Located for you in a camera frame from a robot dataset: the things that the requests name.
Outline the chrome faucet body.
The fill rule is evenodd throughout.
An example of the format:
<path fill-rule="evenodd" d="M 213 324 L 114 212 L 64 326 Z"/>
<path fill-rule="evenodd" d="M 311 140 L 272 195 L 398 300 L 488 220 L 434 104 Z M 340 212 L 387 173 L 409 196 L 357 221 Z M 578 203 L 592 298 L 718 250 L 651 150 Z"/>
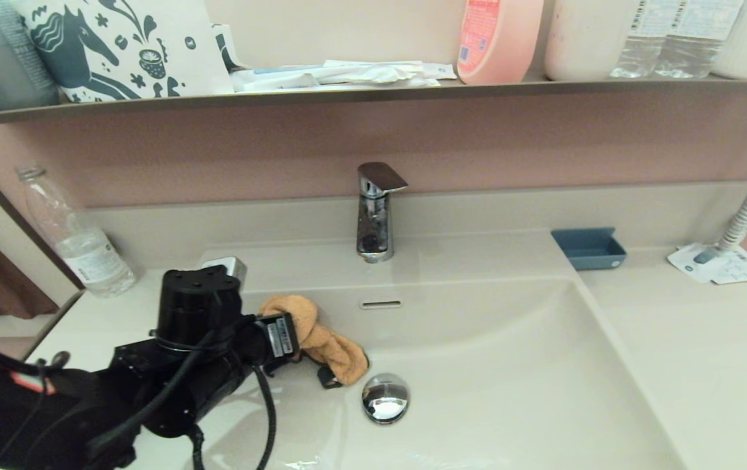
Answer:
<path fill-rule="evenodd" d="M 381 264 L 394 255 L 388 194 L 379 198 L 360 197 L 356 223 L 356 253 L 367 264 Z"/>

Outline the orange grey-backed microfibre cloth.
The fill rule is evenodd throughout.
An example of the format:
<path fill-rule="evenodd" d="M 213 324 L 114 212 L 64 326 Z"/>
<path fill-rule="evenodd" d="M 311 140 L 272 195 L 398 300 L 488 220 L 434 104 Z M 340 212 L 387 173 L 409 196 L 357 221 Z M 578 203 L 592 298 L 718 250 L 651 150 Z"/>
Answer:
<path fill-rule="evenodd" d="M 291 294 L 273 296 L 259 309 L 259 316 L 289 313 L 299 352 L 264 366 L 269 377 L 282 366 L 297 364 L 307 357 L 319 365 L 318 380 L 325 389 L 352 386 L 369 371 L 370 362 L 361 345 L 320 323 L 319 307 L 310 298 Z"/>

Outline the chrome drain stopper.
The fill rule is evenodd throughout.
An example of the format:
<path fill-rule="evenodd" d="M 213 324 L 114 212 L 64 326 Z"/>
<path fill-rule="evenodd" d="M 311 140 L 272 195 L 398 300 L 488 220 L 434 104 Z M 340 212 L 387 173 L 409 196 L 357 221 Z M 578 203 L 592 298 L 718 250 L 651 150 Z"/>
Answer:
<path fill-rule="evenodd" d="M 391 425 L 402 419 L 411 404 L 411 392 L 399 375 L 379 373 L 365 382 L 361 393 L 365 416 L 376 425 Z"/>

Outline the white bag with horse print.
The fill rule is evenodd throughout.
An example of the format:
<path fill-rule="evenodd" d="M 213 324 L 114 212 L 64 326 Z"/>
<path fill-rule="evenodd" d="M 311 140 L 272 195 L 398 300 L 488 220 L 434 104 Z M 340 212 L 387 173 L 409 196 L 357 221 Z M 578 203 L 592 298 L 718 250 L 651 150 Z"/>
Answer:
<path fill-rule="evenodd" d="M 72 103 L 233 93 L 204 0 L 12 0 Z"/>

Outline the blue soap dish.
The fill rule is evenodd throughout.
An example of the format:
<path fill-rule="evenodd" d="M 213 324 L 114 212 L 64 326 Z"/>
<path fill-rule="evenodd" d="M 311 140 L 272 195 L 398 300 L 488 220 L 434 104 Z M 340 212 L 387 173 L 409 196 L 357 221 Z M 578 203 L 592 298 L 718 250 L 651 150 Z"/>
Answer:
<path fill-rule="evenodd" d="M 550 234 L 574 270 L 612 270 L 628 256 L 615 238 L 614 227 L 552 230 Z"/>

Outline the beige ceramic sink basin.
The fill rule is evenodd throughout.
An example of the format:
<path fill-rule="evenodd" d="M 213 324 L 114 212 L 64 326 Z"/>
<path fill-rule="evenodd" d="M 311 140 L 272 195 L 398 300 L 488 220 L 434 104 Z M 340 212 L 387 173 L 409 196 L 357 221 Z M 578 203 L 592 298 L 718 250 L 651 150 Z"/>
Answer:
<path fill-rule="evenodd" d="M 684 470 L 590 295 L 546 235 L 407 238 L 384 264 L 346 239 L 219 245 L 250 271 L 244 310 L 299 294 L 407 383 L 405 416 L 365 416 L 363 384 L 314 365 L 271 379 L 267 470 Z"/>

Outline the small white printed box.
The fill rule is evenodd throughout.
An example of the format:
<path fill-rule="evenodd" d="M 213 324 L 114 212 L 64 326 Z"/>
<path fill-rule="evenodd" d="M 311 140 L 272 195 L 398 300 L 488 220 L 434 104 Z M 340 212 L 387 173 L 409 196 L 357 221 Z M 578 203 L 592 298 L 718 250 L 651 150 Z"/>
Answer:
<path fill-rule="evenodd" d="M 248 63 L 240 59 L 236 53 L 235 42 L 229 25 L 213 23 L 211 24 L 211 30 L 227 71 L 238 72 L 251 71 L 253 69 Z"/>

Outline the white packet with blue stripe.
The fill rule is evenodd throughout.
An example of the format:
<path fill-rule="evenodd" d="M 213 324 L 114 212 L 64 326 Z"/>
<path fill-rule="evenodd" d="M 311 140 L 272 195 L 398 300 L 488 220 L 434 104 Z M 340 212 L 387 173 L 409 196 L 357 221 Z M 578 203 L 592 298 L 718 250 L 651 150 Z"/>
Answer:
<path fill-rule="evenodd" d="M 240 69 L 229 77 L 236 93 L 269 93 L 286 89 L 307 89 L 320 85 L 313 72 L 322 65 L 280 67 L 274 69 Z"/>

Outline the brown wall shelf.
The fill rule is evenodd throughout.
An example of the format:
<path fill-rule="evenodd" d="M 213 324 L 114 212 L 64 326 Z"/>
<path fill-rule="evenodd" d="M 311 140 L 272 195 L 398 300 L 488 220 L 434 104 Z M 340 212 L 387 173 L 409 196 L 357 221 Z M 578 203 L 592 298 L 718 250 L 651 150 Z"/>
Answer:
<path fill-rule="evenodd" d="M 485 99 L 517 96 L 576 95 L 576 93 L 620 93 L 635 91 L 710 90 L 712 92 L 747 91 L 747 80 L 718 76 L 704 80 L 606 80 L 598 82 L 535 81 L 517 84 L 448 84 L 433 88 L 340 89 L 287 93 L 231 93 L 197 97 L 123 99 L 97 103 L 72 103 L 31 109 L 0 111 L 0 125 L 24 121 L 57 120 L 101 115 L 178 111 L 194 109 L 231 109 L 268 105 L 379 103 L 427 101 L 427 99 Z"/>

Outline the pink plastic bottle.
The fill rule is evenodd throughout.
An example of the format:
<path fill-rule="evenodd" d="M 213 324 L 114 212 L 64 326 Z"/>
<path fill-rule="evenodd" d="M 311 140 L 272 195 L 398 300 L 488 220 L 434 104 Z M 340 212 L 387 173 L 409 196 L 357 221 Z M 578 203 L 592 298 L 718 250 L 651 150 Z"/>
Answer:
<path fill-rule="evenodd" d="M 457 74 L 465 84 L 519 83 L 538 42 L 544 0 L 466 0 Z"/>

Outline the capless clear plastic bottle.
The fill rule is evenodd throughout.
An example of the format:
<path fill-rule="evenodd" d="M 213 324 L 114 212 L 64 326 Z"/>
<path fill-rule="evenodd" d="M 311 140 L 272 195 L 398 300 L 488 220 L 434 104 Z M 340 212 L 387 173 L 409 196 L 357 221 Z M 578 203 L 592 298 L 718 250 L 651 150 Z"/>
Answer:
<path fill-rule="evenodd" d="M 37 232 L 91 294 L 111 298 L 137 277 L 103 229 L 71 191 L 41 164 L 15 168 Z"/>

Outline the cream white jar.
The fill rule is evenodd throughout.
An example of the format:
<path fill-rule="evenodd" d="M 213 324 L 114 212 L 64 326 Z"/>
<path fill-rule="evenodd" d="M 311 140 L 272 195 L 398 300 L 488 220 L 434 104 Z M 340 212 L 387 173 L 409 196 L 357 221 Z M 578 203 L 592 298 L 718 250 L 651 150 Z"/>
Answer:
<path fill-rule="evenodd" d="M 555 0 L 544 56 L 552 81 L 605 80 L 621 56 L 640 0 Z"/>

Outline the white printed paper leaflet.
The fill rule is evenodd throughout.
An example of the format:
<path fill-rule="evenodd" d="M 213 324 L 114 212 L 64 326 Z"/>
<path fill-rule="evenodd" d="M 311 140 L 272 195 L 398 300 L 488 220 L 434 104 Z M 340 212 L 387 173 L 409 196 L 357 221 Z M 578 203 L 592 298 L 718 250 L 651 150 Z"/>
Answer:
<path fill-rule="evenodd" d="M 692 243 L 667 256 L 670 265 L 698 283 L 734 285 L 747 283 L 747 252 L 721 250 L 716 245 Z"/>

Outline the white crumpled wrapper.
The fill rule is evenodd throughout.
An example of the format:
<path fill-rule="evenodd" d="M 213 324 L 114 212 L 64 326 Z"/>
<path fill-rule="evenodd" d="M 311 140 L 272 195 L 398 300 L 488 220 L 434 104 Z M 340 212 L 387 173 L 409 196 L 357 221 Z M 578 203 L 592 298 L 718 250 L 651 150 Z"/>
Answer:
<path fill-rule="evenodd" d="M 357 86 L 393 86 L 427 88 L 439 86 L 440 80 L 423 77 L 424 61 L 360 62 L 328 60 L 314 77 L 326 84 L 356 84 Z"/>

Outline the chrome faucet lever handle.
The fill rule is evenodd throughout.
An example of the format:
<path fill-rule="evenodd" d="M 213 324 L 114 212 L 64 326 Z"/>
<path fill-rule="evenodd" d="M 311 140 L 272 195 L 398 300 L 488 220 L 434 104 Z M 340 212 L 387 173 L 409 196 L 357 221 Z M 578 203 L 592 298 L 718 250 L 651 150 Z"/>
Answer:
<path fill-rule="evenodd" d="M 358 166 L 360 195 L 379 199 L 409 187 L 407 181 L 386 163 L 363 163 Z"/>

